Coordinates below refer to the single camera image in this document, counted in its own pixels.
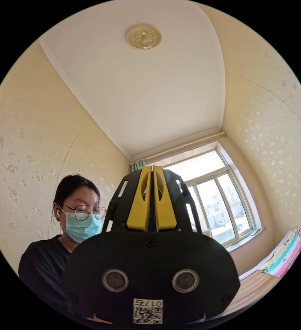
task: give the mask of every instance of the face mask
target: face mask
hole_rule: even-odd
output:
[[[67,212],[65,232],[77,243],[82,243],[88,238],[100,233],[102,221],[98,214],[91,212],[86,220],[80,221],[75,217],[75,213]],[[84,213],[76,213],[77,217],[85,217]]]

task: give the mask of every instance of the woman's hand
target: woman's hand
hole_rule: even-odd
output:
[[[95,314],[93,314],[93,318],[88,317],[87,320],[94,321],[94,322],[101,322],[101,323],[112,324],[112,322],[107,322],[107,321],[98,319]]]

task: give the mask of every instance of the bed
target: bed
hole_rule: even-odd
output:
[[[287,273],[301,251],[301,227],[289,230],[276,248],[257,266],[241,275],[240,289],[224,315],[265,296]]]

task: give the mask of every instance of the window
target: window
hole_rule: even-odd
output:
[[[202,231],[225,247],[245,238],[255,228],[244,193],[218,149],[164,167],[185,181],[200,219]],[[191,210],[191,223],[195,226]]]

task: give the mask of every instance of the window sill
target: window sill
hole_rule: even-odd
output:
[[[242,247],[243,245],[247,244],[248,242],[250,242],[252,239],[254,239],[255,237],[257,237],[260,233],[262,233],[264,230],[266,230],[266,228],[260,230],[258,233],[256,233],[254,236],[247,236],[246,238],[240,240],[239,242],[229,246],[226,248],[226,250],[228,252],[232,252],[240,247]]]

